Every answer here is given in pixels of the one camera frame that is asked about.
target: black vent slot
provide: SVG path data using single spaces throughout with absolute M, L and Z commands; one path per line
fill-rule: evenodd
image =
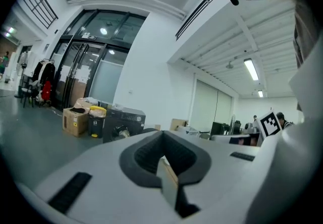
M 248 154 L 243 154 L 243 153 L 240 153 L 240 152 L 233 152 L 231 153 L 232 157 L 237 157 L 237 158 L 240 158 L 240 159 L 244 159 L 244 160 L 247 160 L 247 161 L 253 161 L 254 160 L 254 156 L 251 156 L 251 155 L 248 155 Z
M 77 173 L 59 190 L 48 204 L 59 212 L 65 214 L 91 178 L 92 176 L 88 173 Z

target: gray floor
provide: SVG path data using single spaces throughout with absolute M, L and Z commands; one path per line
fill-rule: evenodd
M 62 130 L 62 112 L 32 108 L 11 91 L 0 90 L 0 148 L 14 179 L 30 189 L 54 170 L 102 143 Z

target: yellow container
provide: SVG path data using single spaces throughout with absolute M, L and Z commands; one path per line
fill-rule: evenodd
M 104 117 L 106 116 L 106 109 L 103 107 L 92 105 L 90 106 L 90 110 L 102 110 L 104 112 Z

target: red bag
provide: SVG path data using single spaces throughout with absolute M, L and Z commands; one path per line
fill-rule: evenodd
M 50 100 L 50 81 L 46 81 L 42 89 L 41 98 L 44 101 Z

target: box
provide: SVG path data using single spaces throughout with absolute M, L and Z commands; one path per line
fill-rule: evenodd
M 78 98 L 74 104 L 75 108 L 83 108 L 85 109 L 85 113 L 88 113 L 90 111 L 90 106 L 97 105 L 95 103 L 87 102 L 86 98 Z
M 178 126 L 186 126 L 188 120 L 183 119 L 172 119 L 170 131 L 176 131 Z
M 88 127 L 88 114 L 76 113 L 70 111 L 71 108 L 63 110 L 63 130 L 69 134 L 79 137 L 82 133 L 87 131 Z

